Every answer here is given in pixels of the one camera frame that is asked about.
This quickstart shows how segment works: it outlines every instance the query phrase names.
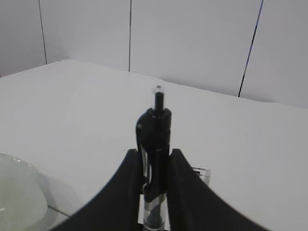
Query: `wall seam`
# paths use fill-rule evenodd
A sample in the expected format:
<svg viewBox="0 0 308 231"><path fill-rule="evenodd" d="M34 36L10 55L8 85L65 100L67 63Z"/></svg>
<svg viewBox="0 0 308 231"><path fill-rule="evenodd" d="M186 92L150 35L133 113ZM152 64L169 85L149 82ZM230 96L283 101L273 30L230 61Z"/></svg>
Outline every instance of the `wall seam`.
<svg viewBox="0 0 308 231"><path fill-rule="evenodd" d="M255 41L255 37L256 37L256 32L257 32L257 27L258 27L258 24L259 24L259 19L260 19L262 7L263 7L263 2L264 2L264 0L261 1L259 13L258 13L258 18L257 18L255 30L254 30L254 35L252 36L251 45L250 45L248 57L247 57L247 60L246 60L246 65L245 65L245 69L244 69L244 74L243 74L243 78L242 78L240 90L239 90L239 93L238 93L238 95L237 95L238 97L241 96L241 91L242 91L244 79L245 79L245 76L246 76L246 71L247 71L247 67L248 67L248 63L249 63L249 59L250 59L250 55L251 55L251 50L252 50L252 47L253 47L253 45L254 45L254 41Z"/></svg>

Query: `black pen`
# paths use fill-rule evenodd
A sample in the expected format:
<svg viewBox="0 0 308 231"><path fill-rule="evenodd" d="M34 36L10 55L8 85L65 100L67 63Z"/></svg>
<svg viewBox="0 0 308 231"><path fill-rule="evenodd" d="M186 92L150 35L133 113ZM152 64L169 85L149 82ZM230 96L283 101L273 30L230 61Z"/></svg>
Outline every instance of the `black pen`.
<svg viewBox="0 0 308 231"><path fill-rule="evenodd" d="M138 120L136 137L144 176L144 231L162 231L166 219L167 162L171 112L164 108L164 92L154 91L155 103Z"/></svg>

